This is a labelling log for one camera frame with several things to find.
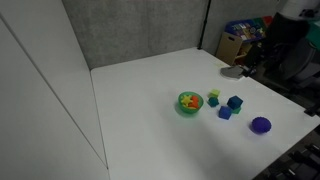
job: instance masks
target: black object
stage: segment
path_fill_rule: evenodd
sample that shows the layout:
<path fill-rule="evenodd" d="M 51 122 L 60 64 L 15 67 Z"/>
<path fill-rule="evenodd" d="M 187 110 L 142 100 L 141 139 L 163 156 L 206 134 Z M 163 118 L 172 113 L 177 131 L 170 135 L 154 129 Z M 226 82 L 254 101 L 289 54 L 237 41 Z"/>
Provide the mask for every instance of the black object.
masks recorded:
<path fill-rule="evenodd" d="M 210 5 L 211 5 L 211 0 L 209 0 L 209 2 L 208 2 L 206 17 L 204 18 L 204 21 L 203 21 L 202 32 L 201 32 L 200 41 L 199 41 L 199 44 L 198 44 L 198 49 L 199 50 L 202 49 L 202 41 L 203 41 L 204 33 L 206 31 L 208 15 L 209 15 L 209 11 L 210 11 Z"/>

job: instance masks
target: green block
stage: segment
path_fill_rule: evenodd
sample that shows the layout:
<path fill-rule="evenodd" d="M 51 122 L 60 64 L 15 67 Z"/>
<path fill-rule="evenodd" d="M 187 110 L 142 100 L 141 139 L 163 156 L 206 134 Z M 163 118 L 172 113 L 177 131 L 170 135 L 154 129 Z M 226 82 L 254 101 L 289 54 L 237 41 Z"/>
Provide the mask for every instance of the green block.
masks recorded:
<path fill-rule="evenodd" d="M 210 92 L 209 97 L 218 98 L 218 97 L 219 97 L 219 94 L 220 94 L 220 91 L 219 91 L 219 90 L 213 89 L 213 90 Z"/>
<path fill-rule="evenodd" d="M 232 110 L 232 114 L 239 114 L 241 111 L 241 107 L 239 107 L 238 109 Z"/>

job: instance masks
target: gray wall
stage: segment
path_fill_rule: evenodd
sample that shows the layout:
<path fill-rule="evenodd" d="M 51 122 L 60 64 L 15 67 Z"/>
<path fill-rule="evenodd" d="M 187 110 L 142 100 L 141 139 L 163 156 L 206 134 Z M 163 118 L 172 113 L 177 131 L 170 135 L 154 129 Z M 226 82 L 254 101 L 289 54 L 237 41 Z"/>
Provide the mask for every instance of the gray wall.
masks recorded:
<path fill-rule="evenodd" d="M 63 0 L 90 69 L 195 47 L 207 0 Z M 226 22 L 273 15 L 276 0 L 213 0 L 204 49 Z"/>

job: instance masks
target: white wall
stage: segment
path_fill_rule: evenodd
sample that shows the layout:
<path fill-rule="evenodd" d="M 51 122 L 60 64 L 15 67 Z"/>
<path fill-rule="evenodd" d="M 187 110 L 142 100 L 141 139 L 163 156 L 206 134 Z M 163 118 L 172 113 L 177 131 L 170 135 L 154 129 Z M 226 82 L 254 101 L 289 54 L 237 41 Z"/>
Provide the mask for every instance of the white wall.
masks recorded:
<path fill-rule="evenodd" d="M 108 180 L 108 170 L 0 20 L 0 179 Z"/>
<path fill-rule="evenodd" d="M 106 163 L 89 69 L 60 0 L 0 0 L 0 13 Z"/>

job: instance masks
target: blue block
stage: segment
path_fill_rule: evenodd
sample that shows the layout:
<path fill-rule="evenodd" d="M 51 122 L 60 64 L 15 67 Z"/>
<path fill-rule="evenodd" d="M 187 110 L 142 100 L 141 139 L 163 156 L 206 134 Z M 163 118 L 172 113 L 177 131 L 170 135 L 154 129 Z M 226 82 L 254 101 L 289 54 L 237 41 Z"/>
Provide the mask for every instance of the blue block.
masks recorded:
<path fill-rule="evenodd" d="M 216 107 L 219 104 L 219 100 L 215 97 L 211 97 L 208 100 L 208 104 L 210 105 L 210 107 Z"/>
<path fill-rule="evenodd" d="M 233 96 L 228 101 L 228 106 L 235 110 L 241 107 L 241 104 L 243 103 L 242 99 L 240 99 L 238 96 Z"/>
<path fill-rule="evenodd" d="M 219 118 L 228 120 L 232 114 L 232 109 L 227 106 L 221 106 L 219 110 Z"/>

